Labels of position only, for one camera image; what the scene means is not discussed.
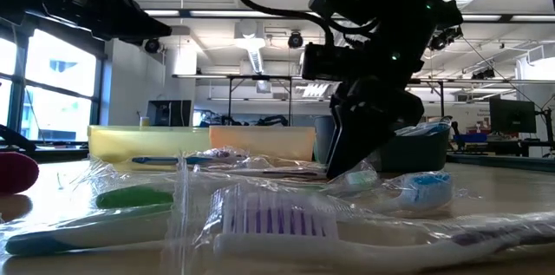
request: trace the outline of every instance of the toothbrush head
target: toothbrush head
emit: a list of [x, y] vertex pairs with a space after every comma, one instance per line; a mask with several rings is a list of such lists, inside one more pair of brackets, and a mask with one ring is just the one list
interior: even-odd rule
[[453, 198], [453, 181], [445, 172], [408, 174], [397, 197], [403, 210], [424, 211], [446, 205]]
[[318, 197], [306, 194], [232, 189], [224, 196], [223, 232], [338, 239], [333, 211], [319, 205]]

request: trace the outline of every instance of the yellow plastic container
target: yellow plastic container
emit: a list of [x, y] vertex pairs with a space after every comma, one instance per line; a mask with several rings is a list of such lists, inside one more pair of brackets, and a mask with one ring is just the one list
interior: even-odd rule
[[210, 127], [213, 148], [233, 146], [251, 154], [312, 161], [314, 128], [302, 127]]
[[88, 147], [90, 154], [109, 163], [211, 148], [208, 128], [117, 126], [88, 127]]

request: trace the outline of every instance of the table surface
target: table surface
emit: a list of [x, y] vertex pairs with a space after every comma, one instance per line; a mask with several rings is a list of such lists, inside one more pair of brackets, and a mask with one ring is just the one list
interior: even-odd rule
[[[39, 220], [55, 209], [71, 209], [73, 214], [87, 212], [91, 191], [82, 198], [68, 198], [74, 189], [72, 175], [82, 172], [87, 162], [41, 165], [38, 182], [27, 192], [0, 198], [0, 213], [12, 219]], [[532, 213], [555, 206], [555, 174], [526, 170], [446, 164], [457, 187], [467, 188], [471, 198], [457, 199], [448, 209], [450, 216], [473, 213]], [[555, 246], [536, 246], [521, 251], [509, 260], [490, 259], [485, 263], [437, 270], [434, 274], [521, 274], [533, 268], [535, 274], [553, 274]], [[131, 250], [68, 253], [50, 257], [14, 258], [0, 254], [1, 274], [157, 274], [160, 273], [160, 248], [136, 246]]]

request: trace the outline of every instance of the white toothbrush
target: white toothbrush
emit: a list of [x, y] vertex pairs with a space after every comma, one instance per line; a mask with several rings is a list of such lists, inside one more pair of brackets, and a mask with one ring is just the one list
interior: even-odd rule
[[445, 172], [404, 175], [401, 194], [371, 206], [376, 213], [427, 211], [445, 206], [453, 198], [453, 181]]
[[410, 272], [456, 265], [508, 247], [555, 242], [550, 222], [521, 220], [468, 230], [431, 245], [369, 246], [340, 240], [333, 213], [316, 209], [305, 195], [263, 192], [235, 197], [224, 197], [223, 233], [213, 247], [217, 262], [246, 259]]

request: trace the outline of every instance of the computer monitor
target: computer monitor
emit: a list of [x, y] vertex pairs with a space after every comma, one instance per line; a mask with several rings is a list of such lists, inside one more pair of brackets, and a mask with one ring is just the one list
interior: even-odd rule
[[536, 133], [536, 112], [531, 101], [489, 100], [492, 131]]
[[188, 127], [191, 101], [149, 101], [147, 116], [155, 127]]

